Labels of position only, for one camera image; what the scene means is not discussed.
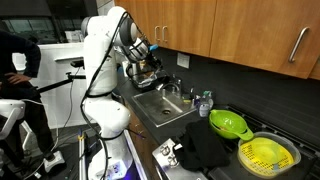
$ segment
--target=black cloth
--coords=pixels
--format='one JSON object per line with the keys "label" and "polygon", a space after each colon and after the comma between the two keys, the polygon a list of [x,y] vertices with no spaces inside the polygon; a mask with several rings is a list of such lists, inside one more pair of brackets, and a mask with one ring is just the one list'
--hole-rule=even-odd
{"label": "black cloth", "polygon": [[[17,72],[12,62],[12,53],[15,52],[24,53],[26,56],[27,63],[24,75],[29,77],[37,77],[38,75],[41,59],[39,47],[31,41],[0,31],[0,82],[2,82],[0,97],[3,99],[16,100],[30,99],[41,103],[40,94],[36,91],[36,88],[34,88],[30,82],[23,82],[13,85],[8,82],[7,78],[9,77],[4,76],[5,73]],[[31,130],[36,135],[40,150],[44,154],[47,154],[53,147],[54,142],[48,126],[45,109],[42,105],[34,104],[31,102],[25,103],[26,109],[24,120],[28,123]],[[17,139],[12,138],[12,136],[19,137],[19,135],[20,134],[18,126],[15,126],[9,134],[10,137],[7,138],[8,144],[12,145],[12,139]],[[18,143],[20,145],[16,147],[16,151],[17,153],[21,153],[21,140],[18,140]]]}
{"label": "black cloth", "polygon": [[230,163],[225,149],[207,120],[189,123],[185,134],[180,137],[180,143],[183,148],[173,151],[184,169],[198,171]]}
{"label": "black cloth", "polygon": [[0,78],[5,73],[17,72],[12,53],[23,53],[27,61],[24,75],[37,77],[41,59],[39,47],[29,40],[0,30]]}

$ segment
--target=person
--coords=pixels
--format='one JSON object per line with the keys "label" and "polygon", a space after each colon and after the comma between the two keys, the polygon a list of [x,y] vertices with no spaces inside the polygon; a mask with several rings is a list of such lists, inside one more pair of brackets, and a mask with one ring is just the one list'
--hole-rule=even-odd
{"label": "person", "polygon": [[[17,72],[12,61],[12,53],[23,53],[26,56],[26,68],[23,74]],[[41,103],[40,94],[30,83],[30,80],[38,75],[40,60],[41,52],[36,44],[0,29],[0,98],[29,99]],[[25,103],[24,120],[34,132],[39,149],[44,158],[54,158],[51,152],[54,141],[44,107],[30,101]],[[17,148],[20,158],[23,157],[22,146],[19,145]]]}

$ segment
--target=upper cabinet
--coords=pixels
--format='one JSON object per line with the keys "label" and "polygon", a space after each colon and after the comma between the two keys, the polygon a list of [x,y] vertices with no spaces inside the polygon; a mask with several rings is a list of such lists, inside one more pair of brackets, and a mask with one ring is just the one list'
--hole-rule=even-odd
{"label": "upper cabinet", "polygon": [[319,0],[217,0],[210,57],[308,78],[320,55]]}
{"label": "upper cabinet", "polygon": [[129,7],[151,43],[209,56],[216,0],[115,0],[115,4]]}

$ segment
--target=stainless steel sink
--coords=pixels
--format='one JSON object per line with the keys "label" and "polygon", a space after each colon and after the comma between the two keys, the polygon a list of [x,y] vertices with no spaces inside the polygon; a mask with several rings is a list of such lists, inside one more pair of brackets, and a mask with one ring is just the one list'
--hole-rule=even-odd
{"label": "stainless steel sink", "polygon": [[191,103],[185,103],[173,93],[162,89],[138,94],[133,101],[149,117],[156,127],[172,122],[193,112]]}

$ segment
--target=black towel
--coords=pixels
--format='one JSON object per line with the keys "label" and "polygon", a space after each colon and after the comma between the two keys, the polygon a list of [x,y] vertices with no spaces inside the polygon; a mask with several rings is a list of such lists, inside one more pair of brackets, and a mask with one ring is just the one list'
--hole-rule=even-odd
{"label": "black towel", "polygon": [[183,148],[173,151],[184,169],[198,171],[230,163],[225,149],[206,120],[189,123],[180,140]]}

